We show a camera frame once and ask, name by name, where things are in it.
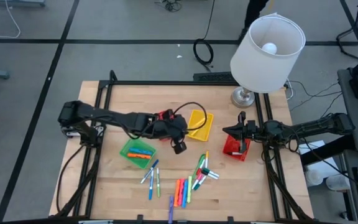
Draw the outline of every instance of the black metal frame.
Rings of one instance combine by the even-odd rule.
[[[109,103],[110,103],[110,98],[111,98],[111,93],[112,93],[112,86],[113,85],[201,85],[201,86],[238,86],[237,82],[204,82],[204,81],[119,81],[117,80],[114,72],[111,71],[110,73],[110,80],[101,80],[99,81],[99,87],[98,87],[98,92],[96,95],[96,100],[95,100],[95,107],[100,107],[100,102],[101,102],[101,97],[103,94],[103,90],[105,87],[107,87],[107,95],[106,95],[106,100],[104,102],[104,109],[108,109],[109,108]],[[272,109],[270,106],[270,100],[269,100],[269,95],[265,94],[264,95],[264,100],[265,100],[265,106],[266,106],[266,110],[267,110],[267,116],[268,119],[273,119],[273,115],[272,115]],[[258,120],[260,125],[263,124],[264,122],[264,118],[263,118],[263,114],[262,114],[262,107],[260,104],[260,98],[259,98],[259,94],[255,93],[255,105],[257,108],[257,115],[258,115]],[[98,155],[101,154],[101,147],[102,145],[100,145],[98,148],[96,148],[96,153]],[[89,160],[90,160],[90,155],[91,155],[91,149],[86,149],[85,152],[85,156],[84,156],[84,161],[83,161],[83,167],[81,170],[81,176],[80,176],[80,183],[82,182],[82,180],[85,178],[86,172],[88,170],[88,165],[89,165]],[[267,158],[268,160],[270,160],[270,155],[268,150],[265,150],[265,158]],[[281,158],[280,158],[280,153],[278,151],[278,149],[275,150],[275,163],[277,165],[277,172],[279,174],[279,178],[282,181],[282,183],[285,185],[285,179],[284,179],[284,173],[283,173],[283,167],[282,167],[282,162],[281,162]],[[88,192],[88,200],[86,203],[86,210],[85,210],[85,216],[86,217],[90,217],[91,215],[91,209],[92,209],[92,204],[93,204],[93,197],[94,197],[94,190],[95,190],[95,186],[96,186],[96,179],[97,179],[97,174],[93,177],[91,183],[89,184],[89,192]],[[270,191],[270,198],[272,201],[272,210],[273,210],[273,217],[275,222],[277,222],[277,220],[280,219],[280,211],[278,209],[278,202],[277,202],[277,195],[276,195],[276,191],[275,191],[275,184],[273,182],[273,180],[271,180],[270,178],[268,178],[268,184],[269,184],[269,191]],[[284,201],[284,209],[285,209],[285,215],[287,220],[291,220],[292,219],[292,215],[291,215],[291,209],[289,207],[289,204],[287,203],[287,201],[285,199],[283,199]],[[81,206],[81,198],[77,201],[75,208],[74,208],[74,216],[79,215],[79,211],[80,211],[80,206]],[[138,216],[138,220],[114,220],[115,223],[117,222],[122,222],[122,223],[134,223],[136,222],[138,223],[142,223],[142,222],[148,222],[148,221],[143,221],[143,216],[139,215]],[[166,222],[164,220],[160,220],[160,221],[153,221],[155,223],[160,223],[160,222]],[[249,223],[249,222],[234,222],[233,217],[228,217],[228,222],[229,223]],[[208,222],[208,223],[226,223],[226,222]]]

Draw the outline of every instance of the wooden table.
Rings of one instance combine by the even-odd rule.
[[[98,82],[83,82],[79,99],[93,105],[97,86]],[[209,141],[186,138],[188,149],[179,155],[174,153],[169,141],[142,139],[157,149],[155,158],[160,160],[157,167],[160,169],[161,197],[156,196],[155,190],[152,200],[149,200],[148,196],[149,180],[140,184],[146,170],[137,168],[119,155],[128,137],[121,128],[108,126],[104,136],[91,218],[135,220],[138,214],[143,214],[144,220],[168,220],[169,196],[174,194],[175,181],[191,175],[200,155],[209,150],[209,168],[220,175],[219,180],[206,179],[199,190],[192,192],[191,203],[185,209],[174,210],[174,219],[225,221],[228,216],[233,216],[235,221],[272,221],[267,173],[260,158],[262,145],[252,142],[245,162],[234,160],[222,153],[227,138],[222,128],[235,125],[237,115],[241,111],[230,101],[234,88],[183,85],[113,86],[110,110],[121,113],[156,113],[168,108],[175,109],[188,101],[196,101],[203,105],[207,112],[214,114],[214,120]],[[265,113],[263,97],[261,101]],[[270,102],[274,119],[291,124],[284,90],[271,93]],[[189,105],[179,113],[188,121],[193,109],[198,108]],[[247,119],[257,121],[255,104],[245,111]],[[78,149],[78,142],[79,139],[68,140],[62,165]],[[63,175],[60,206],[68,201],[77,188],[83,153],[84,151],[70,162]],[[282,149],[281,158],[288,191],[306,214],[312,217],[299,155]],[[282,196],[277,188],[276,191],[280,214],[284,217]],[[86,194],[83,194],[80,214],[85,210]],[[56,212],[54,196],[50,214]]]

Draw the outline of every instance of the black line on floor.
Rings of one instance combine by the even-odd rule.
[[[345,0],[339,0],[341,2],[342,8],[345,11],[347,20],[349,21],[349,23],[351,24],[352,28],[353,28],[353,33],[356,36],[357,40],[358,40],[358,29],[356,27],[356,22],[354,21],[354,18],[352,16],[351,11],[349,10],[349,7],[347,6]]]
[[[78,7],[79,0],[74,0],[74,3],[71,7],[70,14],[68,16],[65,28],[63,30],[62,37],[60,38],[59,45],[55,52],[55,56],[53,57],[52,64],[50,65],[48,75],[45,79],[44,86],[42,87],[40,97],[37,102],[37,106],[35,107],[34,113],[32,115],[29,128],[25,134],[23,145],[20,149],[19,155],[16,159],[15,166],[13,168],[11,177],[9,178],[9,182],[7,183],[7,187],[5,189],[4,195],[2,197],[0,203],[0,222],[4,220],[6,210],[9,206],[9,202],[11,201],[13,191],[15,189],[17,180],[19,178],[20,172],[23,167],[23,163],[25,160],[25,156],[27,155],[27,151],[29,150],[32,136],[34,135],[35,127],[37,126],[38,120],[40,118],[40,114],[42,111],[42,107],[44,106],[45,99],[47,97],[47,93],[52,82],[53,75],[55,74],[55,70],[57,64],[59,62],[60,56],[62,54],[63,46],[65,45],[65,40],[67,39],[68,31],[70,30],[71,24],[73,23],[73,18]]]
[[[64,44],[194,44],[195,40],[99,40],[67,39]],[[237,45],[237,40],[207,40],[210,44]],[[58,39],[0,39],[0,44],[59,44]],[[344,41],[343,46],[357,46],[357,41]],[[306,46],[337,46],[336,41],[306,41]]]

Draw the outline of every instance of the orange marker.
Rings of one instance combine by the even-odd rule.
[[[175,198],[173,199],[174,207],[178,206],[179,188],[180,188],[180,180],[177,180],[177,187],[175,189]]]
[[[184,184],[185,184],[185,180],[184,179],[180,179],[180,183],[179,183],[179,197],[178,197],[178,205],[180,206],[182,201],[183,201],[183,188],[184,188]]]
[[[137,154],[137,153],[128,153],[127,157],[139,158],[139,159],[151,159],[152,158],[150,155],[143,155],[143,154]]]

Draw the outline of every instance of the purple marker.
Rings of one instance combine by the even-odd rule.
[[[169,196],[169,214],[168,214],[168,224],[172,224],[173,218],[173,196]]]

